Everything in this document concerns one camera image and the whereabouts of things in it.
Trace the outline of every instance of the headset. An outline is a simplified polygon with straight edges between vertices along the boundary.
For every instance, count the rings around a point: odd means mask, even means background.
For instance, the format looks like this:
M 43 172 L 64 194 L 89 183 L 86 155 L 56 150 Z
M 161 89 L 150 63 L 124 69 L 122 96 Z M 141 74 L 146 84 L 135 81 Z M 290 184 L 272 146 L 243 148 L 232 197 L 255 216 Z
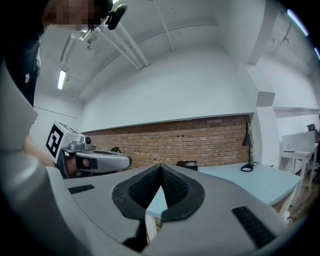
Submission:
M 113 0 L 94 0 L 94 18 L 89 20 L 88 29 L 94 30 L 107 18 L 105 24 L 109 30 L 114 30 L 128 7 L 121 4 L 112 10 L 113 6 Z

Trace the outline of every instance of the hand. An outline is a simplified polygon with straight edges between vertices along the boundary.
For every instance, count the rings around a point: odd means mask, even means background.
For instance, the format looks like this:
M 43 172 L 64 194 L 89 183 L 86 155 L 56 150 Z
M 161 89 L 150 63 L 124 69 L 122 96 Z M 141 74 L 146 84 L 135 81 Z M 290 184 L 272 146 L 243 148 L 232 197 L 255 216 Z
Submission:
M 82 160 L 82 164 L 85 167 L 89 167 L 90 166 L 90 162 L 89 159 L 84 158 Z M 72 158 L 67 158 L 66 159 L 66 167 L 68 170 L 69 175 L 73 175 L 78 171 L 78 167 L 77 167 L 77 163 L 76 163 L 76 158 L 72 157 Z

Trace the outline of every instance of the white wall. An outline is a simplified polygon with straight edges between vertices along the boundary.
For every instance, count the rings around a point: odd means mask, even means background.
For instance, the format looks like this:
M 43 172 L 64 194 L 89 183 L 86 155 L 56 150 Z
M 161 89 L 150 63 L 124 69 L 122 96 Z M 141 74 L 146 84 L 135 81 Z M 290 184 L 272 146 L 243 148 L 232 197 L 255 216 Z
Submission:
M 76 100 L 59 91 L 56 95 L 50 95 L 36 89 L 34 109 L 38 113 L 38 117 L 30 129 L 30 136 L 33 141 L 40 148 L 45 149 L 54 121 L 61 122 L 81 131 L 83 105 L 83 101 Z
M 257 66 L 275 92 L 273 107 L 319 109 L 307 76 L 268 55 L 262 56 Z
M 82 128 L 92 131 L 251 112 L 228 55 L 216 47 L 194 47 L 162 55 L 149 67 L 106 84 L 86 101 Z
M 319 129 L 319 105 L 308 77 L 273 56 L 262 56 L 257 67 L 274 90 L 273 109 L 278 129 L 278 141 L 283 135 L 306 132 L 307 125 Z M 281 158 L 279 168 L 290 171 L 292 159 Z
M 265 7 L 265 0 L 230 1 L 225 49 L 237 63 L 249 62 L 263 24 Z
M 292 113 L 292 115 L 282 116 L 275 112 L 276 121 L 279 131 L 279 139 L 282 140 L 283 135 L 287 134 L 297 134 L 302 132 L 307 132 L 307 125 L 314 124 L 315 128 L 319 131 L 319 114 L 316 112 L 314 114 L 303 114 Z

